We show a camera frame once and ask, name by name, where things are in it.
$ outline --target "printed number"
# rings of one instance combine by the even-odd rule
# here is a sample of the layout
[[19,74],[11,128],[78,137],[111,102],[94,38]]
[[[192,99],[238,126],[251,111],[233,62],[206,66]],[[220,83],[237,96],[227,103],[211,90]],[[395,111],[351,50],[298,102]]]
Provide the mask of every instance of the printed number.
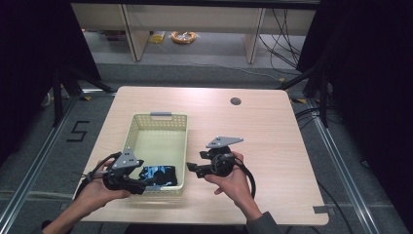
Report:
[[82,135],[82,137],[80,137],[79,139],[67,139],[67,142],[82,142],[83,139],[85,138],[85,135],[87,133],[87,131],[77,131],[77,126],[79,124],[89,124],[90,121],[77,121],[75,126],[72,129],[72,134],[80,134]]

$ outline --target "black panel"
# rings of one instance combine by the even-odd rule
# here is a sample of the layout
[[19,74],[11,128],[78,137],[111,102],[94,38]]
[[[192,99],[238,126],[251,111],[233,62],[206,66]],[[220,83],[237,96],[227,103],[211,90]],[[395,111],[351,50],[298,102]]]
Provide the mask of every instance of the black panel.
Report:
[[413,233],[413,8],[364,2],[333,95],[363,156]]
[[6,0],[0,8],[1,165],[19,147],[59,66],[100,76],[68,2]]

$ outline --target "basket handle slot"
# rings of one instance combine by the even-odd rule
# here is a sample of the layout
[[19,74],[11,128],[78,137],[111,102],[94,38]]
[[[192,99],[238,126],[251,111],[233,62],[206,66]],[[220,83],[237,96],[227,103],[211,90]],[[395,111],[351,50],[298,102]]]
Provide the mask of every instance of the basket handle slot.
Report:
[[152,120],[172,120],[172,112],[158,112],[150,113]]

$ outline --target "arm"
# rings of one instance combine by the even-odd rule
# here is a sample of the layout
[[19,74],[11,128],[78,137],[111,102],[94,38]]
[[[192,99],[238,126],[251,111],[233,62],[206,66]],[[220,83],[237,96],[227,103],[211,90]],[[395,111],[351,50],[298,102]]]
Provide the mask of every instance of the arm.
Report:
[[129,191],[112,191],[106,188],[101,178],[94,179],[80,193],[73,204],[56,220],[43,229],[44,234],[66,233],[85,216],[104,207],[106,203],[131,196]]
[[[232,152],[241,162],[244,156]],[[269,213],[262,214],[251,196],[246,175],[237,166],[226,177],[217,175],[206,175],[205,180],[218,185],[215,195],[224,192],[234,204],[240,208],[246,218],[246,227],[251,234],[281,233],[274,219]]]

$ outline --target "round hole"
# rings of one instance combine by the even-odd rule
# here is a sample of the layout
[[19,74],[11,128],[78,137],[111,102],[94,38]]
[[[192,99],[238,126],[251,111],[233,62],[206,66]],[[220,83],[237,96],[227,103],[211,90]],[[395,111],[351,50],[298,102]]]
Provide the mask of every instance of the round hole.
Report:
[[232,97],[231,98],[231,103],[233,105],[239,105],[239,104],[241,104],[241,100],[238,97]]

